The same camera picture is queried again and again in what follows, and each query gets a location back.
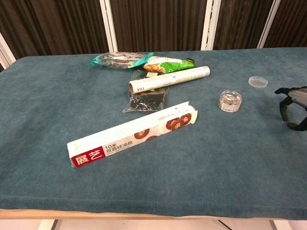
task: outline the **table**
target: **table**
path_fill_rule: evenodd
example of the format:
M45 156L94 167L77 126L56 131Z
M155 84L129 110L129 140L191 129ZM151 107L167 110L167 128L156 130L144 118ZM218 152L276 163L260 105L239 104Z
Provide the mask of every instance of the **table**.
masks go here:
M210 67L166 97L166 107L190 101L196 123L81 168L68 142L146 114L122 113L133 70L91 66L90 54L24 57L0 73L0 208L307 219L307 132L282 123L285 96L274 94L307 85L307 49L156 55ZM250 76L269 84L253 88ZM233 114L218 107L227 89L243 97Z

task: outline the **container lid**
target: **container lid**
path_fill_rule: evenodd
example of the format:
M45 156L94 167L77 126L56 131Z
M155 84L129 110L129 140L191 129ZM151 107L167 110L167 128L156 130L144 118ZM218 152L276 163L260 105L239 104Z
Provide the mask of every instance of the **container lid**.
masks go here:
M248 83L255 88L265 88L268 85L268 80L263 77L250 77Z

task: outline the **small clear jar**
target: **small clear jar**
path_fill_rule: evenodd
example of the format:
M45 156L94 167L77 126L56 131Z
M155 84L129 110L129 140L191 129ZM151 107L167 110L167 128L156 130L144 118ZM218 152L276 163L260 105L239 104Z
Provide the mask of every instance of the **small clear jar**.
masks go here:
M234 113L239 110L242 96L236 91L226 90L220 96L219 107L221 110Z

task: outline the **brown curtain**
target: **brown curtain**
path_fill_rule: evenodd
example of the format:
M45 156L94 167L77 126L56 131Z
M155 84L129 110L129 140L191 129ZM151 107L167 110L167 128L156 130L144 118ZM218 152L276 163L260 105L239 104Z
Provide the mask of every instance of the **brown curtain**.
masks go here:
M16 59L108 52L99 0L0 0L0 32Z
M307 1L282 0L264 47L307 47Z
M119 51L200 50L206 0L110 0Z
M273 0L222 0L213 49L257 48Z

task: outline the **baking paper box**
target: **baking paper box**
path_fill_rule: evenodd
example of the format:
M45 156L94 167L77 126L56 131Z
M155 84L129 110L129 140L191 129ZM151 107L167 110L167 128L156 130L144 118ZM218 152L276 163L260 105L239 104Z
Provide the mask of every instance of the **baking paper box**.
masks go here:
M188 124L194 124L197 110L189 102L143 116L67 144L72 167L100 160Z

